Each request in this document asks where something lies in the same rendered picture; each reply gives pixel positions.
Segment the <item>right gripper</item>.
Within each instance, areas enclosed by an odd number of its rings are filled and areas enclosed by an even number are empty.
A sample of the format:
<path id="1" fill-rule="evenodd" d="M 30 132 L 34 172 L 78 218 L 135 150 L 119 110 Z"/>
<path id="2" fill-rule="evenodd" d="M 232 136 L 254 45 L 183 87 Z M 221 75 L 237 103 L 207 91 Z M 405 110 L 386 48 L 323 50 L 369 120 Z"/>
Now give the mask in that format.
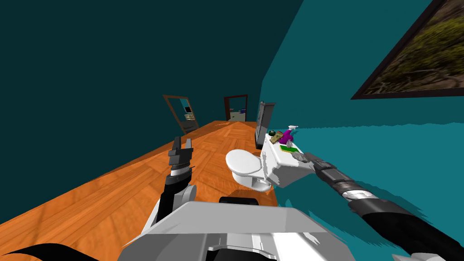
<path id="1" fill-rule="evenodd" d="M 327 183 L 328 185 L 335 185 L 337 183 L 348 181 L 348 176 L 342 173 L 334 165 L 321 160 L 311 153 L 292 152 L 292 157 L 297 161 L 308 163 L 313 162 L 314 170 L 318 178 Z"/>

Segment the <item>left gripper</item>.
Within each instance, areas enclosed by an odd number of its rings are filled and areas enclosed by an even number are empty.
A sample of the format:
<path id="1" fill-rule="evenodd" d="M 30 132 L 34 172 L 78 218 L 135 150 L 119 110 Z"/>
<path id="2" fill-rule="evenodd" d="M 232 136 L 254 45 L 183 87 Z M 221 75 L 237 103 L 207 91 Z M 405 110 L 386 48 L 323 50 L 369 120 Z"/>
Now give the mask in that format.
<path id="1" fill-rule="evenodd" d="M 168 151 L 169 165 L 174 167 L 187 167 L 190 166 L 192 159 L 192 140 L 187 139 L 184 149 L 182 149 L 181 136 L 175 137 L 172 149 Z"/>

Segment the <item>purple spray bottle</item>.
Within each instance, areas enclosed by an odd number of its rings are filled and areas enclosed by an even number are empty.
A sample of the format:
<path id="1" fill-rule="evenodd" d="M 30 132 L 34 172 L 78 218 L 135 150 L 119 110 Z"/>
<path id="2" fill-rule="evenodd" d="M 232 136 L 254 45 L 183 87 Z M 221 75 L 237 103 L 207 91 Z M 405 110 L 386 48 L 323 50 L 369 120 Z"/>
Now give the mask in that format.
<path id="1" fill-rule="evenodd" d="M 293 142 L 292 131 L 295 130 L 298 126 L 288 126 L 288 130 L 283 133 L 283 136 L 279 139 L 279 143 L 282 145 L 287 145 L 289 142 Z"/>

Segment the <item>grey tall cabinet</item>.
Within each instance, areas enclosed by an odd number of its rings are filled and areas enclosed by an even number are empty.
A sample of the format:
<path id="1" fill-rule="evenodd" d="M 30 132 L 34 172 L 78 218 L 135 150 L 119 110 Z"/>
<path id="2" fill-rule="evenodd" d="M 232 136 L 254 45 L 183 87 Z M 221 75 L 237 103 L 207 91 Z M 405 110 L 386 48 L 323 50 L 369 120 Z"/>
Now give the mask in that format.
<path id="1" fill-rule="evenodd" d="M 276 103 L 260 102 L 255 130 L 255 147 L 258 150 L 261 150 L 264 145 L 265 135 L 268 133 L 268 127 L 275 105 Z"/>

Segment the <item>white toilet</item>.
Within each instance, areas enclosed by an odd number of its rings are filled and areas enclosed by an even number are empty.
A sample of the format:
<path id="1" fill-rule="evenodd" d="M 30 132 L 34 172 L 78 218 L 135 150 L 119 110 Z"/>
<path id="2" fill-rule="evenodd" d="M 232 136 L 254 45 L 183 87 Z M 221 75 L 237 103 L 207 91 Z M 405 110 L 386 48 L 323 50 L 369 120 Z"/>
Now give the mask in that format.
<path id="1" fill-rule="evenodd" d="M 291 183 L 314 174 L 312 163 L 294 159 L 291 153 L 280 150 L 279 142 L 272 144 L 265 135 L 259 156 L 245 150 L 231 150 L 226 163 L 237 183 L 255 191 L 265 192 L 272 186 L 284 188 Z"/>

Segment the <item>dark brown framed doorway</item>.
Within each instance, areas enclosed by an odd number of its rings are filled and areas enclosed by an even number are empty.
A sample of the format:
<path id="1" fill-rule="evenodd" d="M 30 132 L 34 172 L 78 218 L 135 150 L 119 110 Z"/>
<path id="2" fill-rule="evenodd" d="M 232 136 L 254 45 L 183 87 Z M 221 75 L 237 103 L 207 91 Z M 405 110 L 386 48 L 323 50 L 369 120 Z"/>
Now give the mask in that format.
<path id="1" fill-rule="evenodd" d="M 227 121 L 246 121 L 248 95 L 224 97 Z"/>

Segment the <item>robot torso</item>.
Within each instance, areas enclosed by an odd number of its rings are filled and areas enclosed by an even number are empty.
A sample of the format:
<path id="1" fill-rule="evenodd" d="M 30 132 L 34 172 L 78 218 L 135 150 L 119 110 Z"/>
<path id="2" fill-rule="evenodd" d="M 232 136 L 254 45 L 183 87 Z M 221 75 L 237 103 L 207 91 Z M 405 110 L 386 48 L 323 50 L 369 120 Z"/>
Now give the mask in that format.
<path id="1" fill-rule="evenodd" d="M 117 261 L 355 261 L 295 208 L 190 201 L 144 228 Z"/>

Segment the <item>dark framed landscape picture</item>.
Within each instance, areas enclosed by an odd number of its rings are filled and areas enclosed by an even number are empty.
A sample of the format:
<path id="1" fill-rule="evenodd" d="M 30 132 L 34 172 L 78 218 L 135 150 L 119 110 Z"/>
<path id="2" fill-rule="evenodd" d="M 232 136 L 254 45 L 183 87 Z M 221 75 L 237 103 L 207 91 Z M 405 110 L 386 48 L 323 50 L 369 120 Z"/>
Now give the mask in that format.
<path id="1" fill-rule="evenodd" d="M 353 99 L 464 97 L 464 0 L 432 0 Z"/>

